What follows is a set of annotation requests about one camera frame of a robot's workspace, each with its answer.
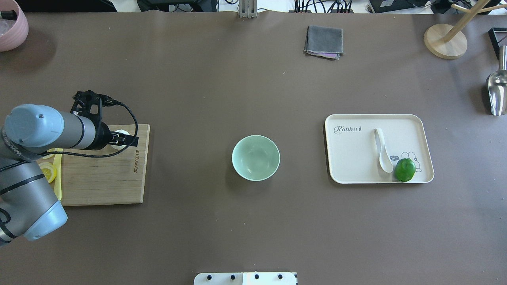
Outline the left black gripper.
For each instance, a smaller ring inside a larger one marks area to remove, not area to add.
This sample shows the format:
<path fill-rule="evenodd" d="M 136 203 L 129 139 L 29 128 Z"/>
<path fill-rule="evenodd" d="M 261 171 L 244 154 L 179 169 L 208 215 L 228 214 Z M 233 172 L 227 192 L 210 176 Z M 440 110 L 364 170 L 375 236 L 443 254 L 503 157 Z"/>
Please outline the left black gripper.
<path fill-rule="evenodd" d="M 90 151 L 101 150 L 108 144 L 116 143 L 118 147 L 138 146 L 138 137 L 120 137 L 116 132 L 111 132 L 109 127 L 103 123 L 102 108 L 116 105 L 118 101 L 91 90 L 78 91 L 73 99 L 71 113 L 78 116 L 83 126 L 82 137 L 73 148 Z"/>

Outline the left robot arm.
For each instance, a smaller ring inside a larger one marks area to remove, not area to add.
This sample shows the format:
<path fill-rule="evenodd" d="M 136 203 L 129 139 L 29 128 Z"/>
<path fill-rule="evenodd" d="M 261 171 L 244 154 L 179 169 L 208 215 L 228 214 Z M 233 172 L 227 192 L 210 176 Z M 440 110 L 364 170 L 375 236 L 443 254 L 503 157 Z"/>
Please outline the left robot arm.
<path fill-rule="evenodd" d="M 91 90 L 79 91 L 70 112 L 47 105 L 22 104 L 13 108 L 1 126 L 0 243 L 15 238 L 34 241 L 55 231 L 68 216 L 37 161 L 60 148 L 60 154 L 77 156 L 73 149 L 98 151 L 107 145 L 138 145 L 138 122 L 133 135 L 110 131 L 102 109 L 119 105 L 112 97 Z"/>

